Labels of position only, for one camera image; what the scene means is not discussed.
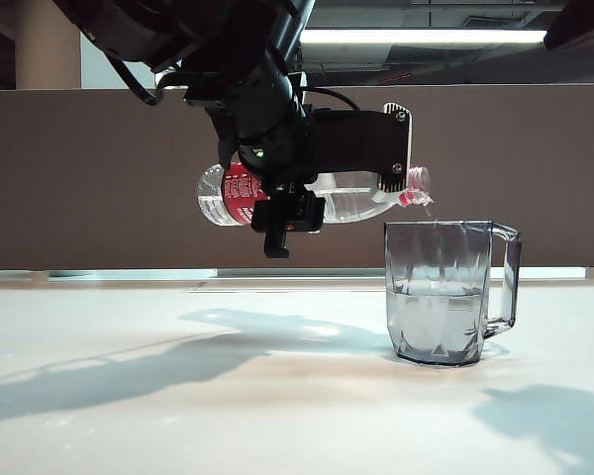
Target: red bottle label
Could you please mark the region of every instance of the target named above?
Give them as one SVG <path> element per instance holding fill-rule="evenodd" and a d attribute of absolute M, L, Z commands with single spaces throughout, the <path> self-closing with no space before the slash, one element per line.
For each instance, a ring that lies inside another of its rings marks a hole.
<path fill-rule="evenodd" d="M 222 179 L 222 197 L 229 214 L 239 223 L 249 225 L 253 206 L 268 199 L 261 183 L 241 163 L 232 163 Z"/>

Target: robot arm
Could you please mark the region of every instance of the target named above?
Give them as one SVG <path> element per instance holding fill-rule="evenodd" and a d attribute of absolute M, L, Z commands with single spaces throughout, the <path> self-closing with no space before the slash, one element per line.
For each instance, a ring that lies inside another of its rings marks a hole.
<path fill-rule="evenodd" d="M 251 223 L 266 234 L 268 257 L 288 256 L 287 232 L 321 228 L 324 200 L 304 186 L 318 173 L 374 171 L 383 191 L 405 188 L 408 114 L 302 104 L 289 63 L 314 0 L 54 2 L 147 104 L 158 104 L 165 87 L 187 86 L 185 102 L 213 122 L 221 165 L 229 168 L 237 153 L 269 196 L 255 204 Z M 152 94 L 124 61 L 175 71 Z"/>

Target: water in pitcher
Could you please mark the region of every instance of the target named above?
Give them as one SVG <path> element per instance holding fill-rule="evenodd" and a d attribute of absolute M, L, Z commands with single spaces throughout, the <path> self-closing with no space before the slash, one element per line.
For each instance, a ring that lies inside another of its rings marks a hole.
<path fill-rule="evenodd" d="M 477 347 L 482 290 L 461 283 L 415 282 L 387 292 L 388 328 L 397 352 L 440 363 L 468 359 Z"/>

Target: jug handle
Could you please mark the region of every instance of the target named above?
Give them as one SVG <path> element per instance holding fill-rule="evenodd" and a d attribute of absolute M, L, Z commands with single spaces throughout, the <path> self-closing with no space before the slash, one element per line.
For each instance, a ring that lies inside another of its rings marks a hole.
<path fill-rule="evenodd" d="M 515 324 L 519 265 L 522 255 L 522 239 L 517 230 L 497 223 L 492 223 L 491 227 L 493 236 L 502 238 L 506 242 L 506 254 L 504 256 L 504 282 L 502 284 L 500 315 L 498 318 L 489 316 L 484 338 L 505 332 Z"/>

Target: ceiling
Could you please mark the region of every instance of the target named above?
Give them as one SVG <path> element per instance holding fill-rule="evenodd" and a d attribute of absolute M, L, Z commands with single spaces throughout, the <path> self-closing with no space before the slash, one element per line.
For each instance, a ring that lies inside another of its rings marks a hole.
<path fill-rule="evenodd" d="M 0 88 L 15 87 L 15 0 L 0 0 Z M 564 0 L 317 0 L 309 29 L 546 30 Z M 312 85 L 594 81 L 594 47 L 303 45 L 297 70 Z"/>

